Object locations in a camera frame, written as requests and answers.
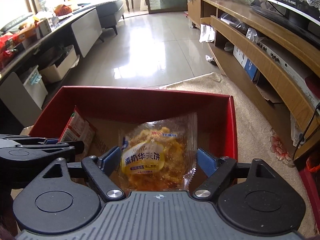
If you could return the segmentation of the white plastic bag on floor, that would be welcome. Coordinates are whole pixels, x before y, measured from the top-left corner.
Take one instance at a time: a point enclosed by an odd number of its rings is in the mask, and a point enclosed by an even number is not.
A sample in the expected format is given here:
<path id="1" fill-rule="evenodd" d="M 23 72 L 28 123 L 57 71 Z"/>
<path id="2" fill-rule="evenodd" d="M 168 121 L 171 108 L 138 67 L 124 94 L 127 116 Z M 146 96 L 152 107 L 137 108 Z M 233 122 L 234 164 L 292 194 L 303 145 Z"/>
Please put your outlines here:
<path id="1" fill-rule="evenodd" d="M 214 42 L 215 41 L 215 30 L 212 26 L 201 24 L 200 26 L 200 38 L 199 42 Z"/>

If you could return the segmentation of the red white snack packet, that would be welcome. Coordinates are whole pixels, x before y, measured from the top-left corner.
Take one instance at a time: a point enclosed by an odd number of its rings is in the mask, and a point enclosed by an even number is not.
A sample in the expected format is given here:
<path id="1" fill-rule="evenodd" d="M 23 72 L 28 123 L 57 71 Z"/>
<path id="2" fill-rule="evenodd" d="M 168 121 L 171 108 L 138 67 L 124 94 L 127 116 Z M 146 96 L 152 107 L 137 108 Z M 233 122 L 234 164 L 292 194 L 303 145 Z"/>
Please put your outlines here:
<path id="1" fill-rule="evenodd" d="M 80 113 L 77 106 L 65 126 L 59 142 L 82 141 L 84 149 L 76 155 L 76 161 L 80 161 L 88 156 L 88 152 L 95 137 L 97 129 Z"/>

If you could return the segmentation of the red cardboard box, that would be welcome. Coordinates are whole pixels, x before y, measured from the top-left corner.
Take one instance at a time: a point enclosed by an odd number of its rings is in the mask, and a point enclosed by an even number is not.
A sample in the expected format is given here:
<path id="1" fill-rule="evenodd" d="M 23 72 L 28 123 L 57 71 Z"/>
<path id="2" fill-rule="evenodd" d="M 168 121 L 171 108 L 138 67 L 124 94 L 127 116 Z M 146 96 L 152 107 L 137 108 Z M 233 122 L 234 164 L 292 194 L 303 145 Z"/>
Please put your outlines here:
<path id="1" fill-rule="evenodd" d="M 81 162 L 87 180 L 103 192 L 186 191 L 198 169 L 238 157 L 230 95 L 112 87 L 66 86 L 45 107 L 31 135 L 72 138 L 95 132 Z"/>

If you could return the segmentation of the white storage box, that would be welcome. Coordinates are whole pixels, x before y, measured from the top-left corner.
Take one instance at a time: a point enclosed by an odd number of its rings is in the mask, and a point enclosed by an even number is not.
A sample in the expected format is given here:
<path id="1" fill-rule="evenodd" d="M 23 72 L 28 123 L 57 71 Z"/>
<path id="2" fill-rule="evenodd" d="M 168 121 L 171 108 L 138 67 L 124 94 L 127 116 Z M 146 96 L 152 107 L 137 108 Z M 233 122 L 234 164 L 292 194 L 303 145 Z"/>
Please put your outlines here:
<path id="1" fill-rule="evenodd" d="M 39 72 L 47 83 L 61 81 L 70 69 L 78 65 L 80 59 L 73 45 L 50 48 L 42 58 L 48 63 L 46 66 L 44 63 L 39 66 Z"/>

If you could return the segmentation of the yellow waffle snack bag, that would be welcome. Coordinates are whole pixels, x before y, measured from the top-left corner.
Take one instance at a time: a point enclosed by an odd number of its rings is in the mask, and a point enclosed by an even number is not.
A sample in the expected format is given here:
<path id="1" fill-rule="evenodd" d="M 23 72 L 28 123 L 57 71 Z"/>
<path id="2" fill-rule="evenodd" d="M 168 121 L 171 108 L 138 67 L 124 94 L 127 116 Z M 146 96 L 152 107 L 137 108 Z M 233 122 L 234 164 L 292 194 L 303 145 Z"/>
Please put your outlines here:
<path id="1" fill-rule="evenodd" d="M 196 150 L 196 113 L 140 124 L 121 135 L 121 188 L 187 190 L 196 172 Z"/>

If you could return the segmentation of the red plastic bag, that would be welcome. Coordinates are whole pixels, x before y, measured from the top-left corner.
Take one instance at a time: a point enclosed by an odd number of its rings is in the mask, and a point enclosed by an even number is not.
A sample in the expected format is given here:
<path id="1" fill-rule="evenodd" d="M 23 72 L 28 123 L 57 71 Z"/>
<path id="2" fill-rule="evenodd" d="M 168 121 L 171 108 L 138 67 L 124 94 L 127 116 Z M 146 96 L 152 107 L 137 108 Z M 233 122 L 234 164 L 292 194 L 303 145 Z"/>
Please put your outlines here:
<path id="1" fill-rule="evenodd" d="M 18 45 L 18 35 L 7 33 L 1 36 L 1 51 L 0 51 L 0 67 L 3 69 L 15 56 Z"/>

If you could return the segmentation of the orange plastic bag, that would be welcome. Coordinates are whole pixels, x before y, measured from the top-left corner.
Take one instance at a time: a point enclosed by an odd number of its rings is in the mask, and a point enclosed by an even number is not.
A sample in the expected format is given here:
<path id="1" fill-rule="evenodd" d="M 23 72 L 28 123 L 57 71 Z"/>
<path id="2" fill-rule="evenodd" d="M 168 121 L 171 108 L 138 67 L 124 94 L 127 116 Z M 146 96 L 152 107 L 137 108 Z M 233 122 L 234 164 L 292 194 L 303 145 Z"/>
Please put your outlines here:
<path id="1" fill-rule="evenodd" d="M 310 154 L 298 168 L 299 175 L 307 191 L 312 212 L 319 230 L 319 153 Z"/>

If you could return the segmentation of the grey sofa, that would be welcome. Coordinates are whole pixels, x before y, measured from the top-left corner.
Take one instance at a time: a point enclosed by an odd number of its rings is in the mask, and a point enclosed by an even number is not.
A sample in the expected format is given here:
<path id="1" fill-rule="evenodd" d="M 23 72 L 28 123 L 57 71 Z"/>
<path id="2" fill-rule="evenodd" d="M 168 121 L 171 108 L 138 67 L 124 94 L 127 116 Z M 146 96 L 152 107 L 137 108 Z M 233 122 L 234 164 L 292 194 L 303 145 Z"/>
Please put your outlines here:
<path id="1" fill-rule="evenodd" d="M 96 5 L 96 10 L 102 29 L 113 29 L 117 32 L 119 20 L 124 19 L 124 5 L 121 0 L 100 3 Z"/>

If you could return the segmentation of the dark long side table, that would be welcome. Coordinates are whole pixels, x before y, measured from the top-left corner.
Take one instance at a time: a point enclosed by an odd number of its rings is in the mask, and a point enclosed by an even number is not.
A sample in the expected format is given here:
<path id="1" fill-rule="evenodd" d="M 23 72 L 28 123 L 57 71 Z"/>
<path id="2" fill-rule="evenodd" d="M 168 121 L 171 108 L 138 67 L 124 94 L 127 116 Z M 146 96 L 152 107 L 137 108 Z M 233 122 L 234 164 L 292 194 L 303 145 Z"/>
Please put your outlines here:
<path id="1" fill-rule="evenodd" d="M 80 55 L 85 57 L 101 34 L 102 28 L 96 7 L 88 7 L 63 20 L 51 33 L 30 45 L 4 68 L 1 72 L 1 102 L 19 125 L 33 125 L 41 113 L 41 107 L 36 104 L 16 74 L 23 64 L 45 45 L 51 44 L 59 37 L 66 38 L 67 35 L 71 35 Z"/>

